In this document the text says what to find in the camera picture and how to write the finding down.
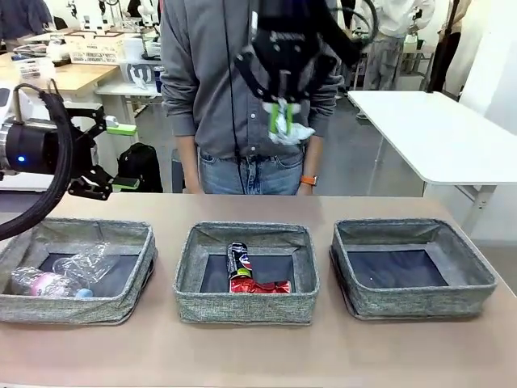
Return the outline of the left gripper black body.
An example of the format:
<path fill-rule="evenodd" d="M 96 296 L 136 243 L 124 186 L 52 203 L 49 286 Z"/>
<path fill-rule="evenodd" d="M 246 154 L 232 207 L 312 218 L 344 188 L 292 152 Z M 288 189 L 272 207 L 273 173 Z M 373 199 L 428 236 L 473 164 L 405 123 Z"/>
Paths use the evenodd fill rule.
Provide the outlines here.
<path fill-rule="evenodd" d="M 90 172 L 94 167 L 92 150 L 96 147 L 94 138 L 79 127 L 72 128 L 73 151 L 72 172 Z"/>

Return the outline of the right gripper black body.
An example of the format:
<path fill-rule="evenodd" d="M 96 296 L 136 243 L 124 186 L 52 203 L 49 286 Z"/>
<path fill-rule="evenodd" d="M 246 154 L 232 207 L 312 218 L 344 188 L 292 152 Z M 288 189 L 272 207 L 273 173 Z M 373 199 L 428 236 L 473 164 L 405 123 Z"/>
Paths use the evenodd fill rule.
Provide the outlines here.
<path fill-rule="evenodd" d="M 252 47 L 270 77 L 271 95 L 298 96 L 301 75 L 318 54 L 320 42 L 314 32 L 276 32 L 260 28 Z"/>

